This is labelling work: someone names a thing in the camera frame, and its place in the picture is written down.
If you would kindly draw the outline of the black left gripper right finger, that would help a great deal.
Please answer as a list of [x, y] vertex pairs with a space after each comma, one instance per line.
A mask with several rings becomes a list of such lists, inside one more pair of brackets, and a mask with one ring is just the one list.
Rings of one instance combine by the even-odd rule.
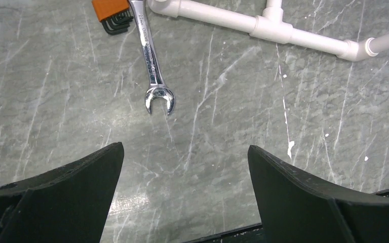
[[251, 145], [265, 242], [389, 242], [389, 193], [352, 190]]

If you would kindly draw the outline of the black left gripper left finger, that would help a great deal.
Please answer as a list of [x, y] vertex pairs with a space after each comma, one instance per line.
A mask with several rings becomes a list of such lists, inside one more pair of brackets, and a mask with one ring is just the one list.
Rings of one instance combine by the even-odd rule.
[[0, 186], [0, 242], [100, 242], [124, 154], [112, 143]]

